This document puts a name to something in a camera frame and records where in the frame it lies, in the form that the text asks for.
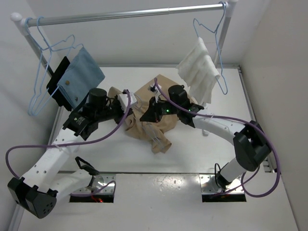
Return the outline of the beige t shirt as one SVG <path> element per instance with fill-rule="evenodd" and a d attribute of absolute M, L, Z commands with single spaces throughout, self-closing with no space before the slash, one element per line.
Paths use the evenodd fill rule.
<path fill-rule="evenodd" d="M 155 93 L 148 90 L 152 84 L 154 84 L 153 79 L 134 93 L 137 96 L 137 104 L 132 108 L 132 114 L 125 119 L 125 133 L 135 139 L 148 141 L 152 145 L 154 154 L 166 153 L 172 143 L 166 138 L 165 133 L 176 127 L 179 118 L 176 115 L 165 115 L 158 123 L 140 121 L 149 107 L 149 100 L 155 96 Z"/>

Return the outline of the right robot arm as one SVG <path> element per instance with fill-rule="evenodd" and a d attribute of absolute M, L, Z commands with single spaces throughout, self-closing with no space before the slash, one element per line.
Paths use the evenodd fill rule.
<path fill-rule="evenodd" d="M 183 85 L 169 87 L 169 100 L 160 98 L 161 94 L 154 84 L 148 90 L 155 96 L 150 98 L 149 107 L 140 118 L 142 122 L 158 123 L 164 116 L 176 115 L 183 124 L 213 133 L 234 146 L 235 158 L 223 168 L 214 166 L 214 176 L 207 182 L 209 192 L 226 190 L 238 176 L 255 171 L 270 154 L 269 145 L 262 137 L 262 129 L 257 122 L 246 124 L 213 115 L 202 116 L 207 110 L 189 100 Z"/>

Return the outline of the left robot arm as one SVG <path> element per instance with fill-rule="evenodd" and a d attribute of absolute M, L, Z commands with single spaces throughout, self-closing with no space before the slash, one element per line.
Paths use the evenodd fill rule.
<path fill-rule="evenodd" d="M 75 157 L 76 172 L 58 180 L 55 177 L 81 145 L 94 144 L 113 135 L 136 102 L 128 90 L 108 97 L 103 89 L 90 89 L 70 113 L 53 143 L 41 146 L 46 150 L 42 157 L 22 176 L 14 174 L 9 181 L 8 189 L 16 203 L 42 219 L 68 195 L 94 197 L 105 189 L 107 185 L 99 184 L 102 180 L 99 171 L 79 156 Z"/>

